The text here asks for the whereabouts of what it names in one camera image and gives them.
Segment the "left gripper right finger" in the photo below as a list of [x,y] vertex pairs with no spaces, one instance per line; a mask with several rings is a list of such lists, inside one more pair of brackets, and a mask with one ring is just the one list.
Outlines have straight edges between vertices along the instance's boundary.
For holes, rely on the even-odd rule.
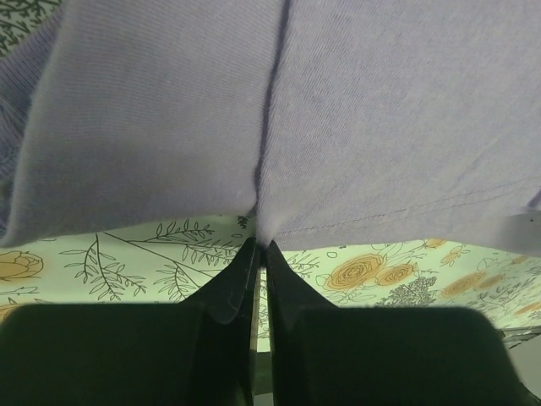
[[277,405],[537,405],[468,308],[341,308],[265,250]]

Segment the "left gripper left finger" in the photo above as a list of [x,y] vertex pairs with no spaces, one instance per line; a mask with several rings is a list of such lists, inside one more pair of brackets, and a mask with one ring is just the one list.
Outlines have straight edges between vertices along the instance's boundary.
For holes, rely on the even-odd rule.
[[250,405],[259,250],[176,304],[29,304],[1,325],[4,405]]

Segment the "purple t shirt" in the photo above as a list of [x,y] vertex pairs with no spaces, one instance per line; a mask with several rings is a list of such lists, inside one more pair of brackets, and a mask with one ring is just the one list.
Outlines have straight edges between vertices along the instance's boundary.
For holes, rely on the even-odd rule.
[[209,215],[539,255],[539,2],[64,1],[2,59],[2,246]]

